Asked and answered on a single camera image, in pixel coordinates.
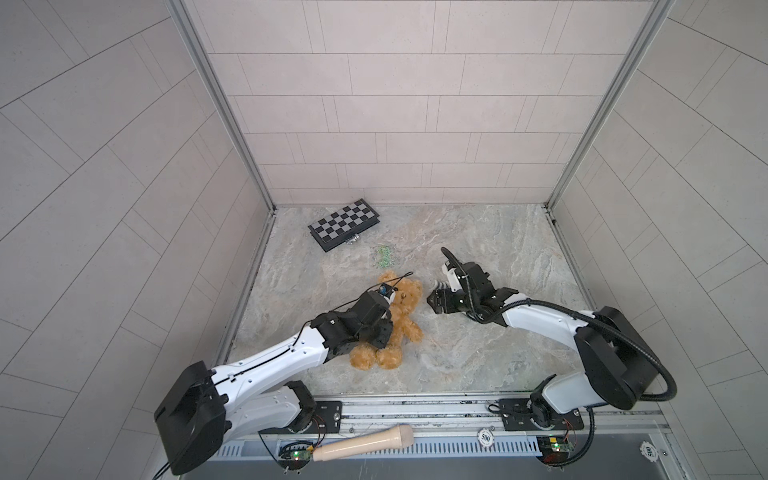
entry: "teddy bear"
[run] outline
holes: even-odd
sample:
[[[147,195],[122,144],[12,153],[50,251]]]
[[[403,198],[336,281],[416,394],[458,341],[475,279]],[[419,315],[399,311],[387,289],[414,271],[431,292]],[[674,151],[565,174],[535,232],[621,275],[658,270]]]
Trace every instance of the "teddy bear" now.
[[[387,270],[379,277],[379,282],[393,285],[398,276]],[[415,310],[422,298],[422,283],[418,280],[403,278],[397,283],[395,299],[389,306],[392,313],[392,335],[383,349],[376,349],[370,343],[360,343],[349,353],[349,363],[356,369],[369,370],[374,363],[384,370],[396,369],[402,364],[401,343],[404,337],[414,343],[424,338],[424,332],[409,315]]]

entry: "black mounting plate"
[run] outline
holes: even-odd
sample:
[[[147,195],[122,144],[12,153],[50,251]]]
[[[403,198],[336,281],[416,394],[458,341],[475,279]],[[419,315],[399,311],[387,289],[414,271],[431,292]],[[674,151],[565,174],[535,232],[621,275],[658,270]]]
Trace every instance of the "black mounting plate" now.
[[[341,429],[341,402],[317,402],[316,408],[315,408],[315,416],[319,417],[320,420],[320,427],[321,432],[325,433],[339,433],[339,430]],[[339,419],[334,420],[333,416],[338,413]],[[293,434],[297,432],[291,432],[288,428],[281,428],[281,429],[266,429],[261,431],[263,434],[267,433],[273,433],[273,434]],[[317,425],[315,425],[315,422],[310,422],[309,426],[306,427],[302,432],[298,432],[301,434],[305,433],[311,433],[316,435],[317,434]]]
[[[498,401],[498,407],[502,411],[514,411],[518,412],[514,415],[502,415],[502,422],[504,423],[504,430],[506,432],[520,432],[521,430],[536,430],[539,429],[542,432],[548,432],[549,430],[540,429],[535,423],[533,423],[533,414],[528,412],[528,399],[501,399]],[[581,419],[581,414],[574,414],[578,410],[568,412],[564,415],[553,412],[554,428],[552,430],[565,430],[565,421],[571,424],[573,430],[583,430],[584,421]]]

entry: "tiled wall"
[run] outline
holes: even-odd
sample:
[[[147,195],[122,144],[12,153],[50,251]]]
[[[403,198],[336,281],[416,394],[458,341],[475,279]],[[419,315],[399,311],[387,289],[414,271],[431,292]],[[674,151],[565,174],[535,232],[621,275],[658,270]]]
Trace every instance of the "tiled wall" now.
[[[265,216],[161,0],[3,2],[0,477],[151,477]]]
[[[547,200],[650,4],[187,0],[278,204]]]
[[[768,478],[766,25],[764,0],[679,0],[554,209],[676,378],[699,480]]]

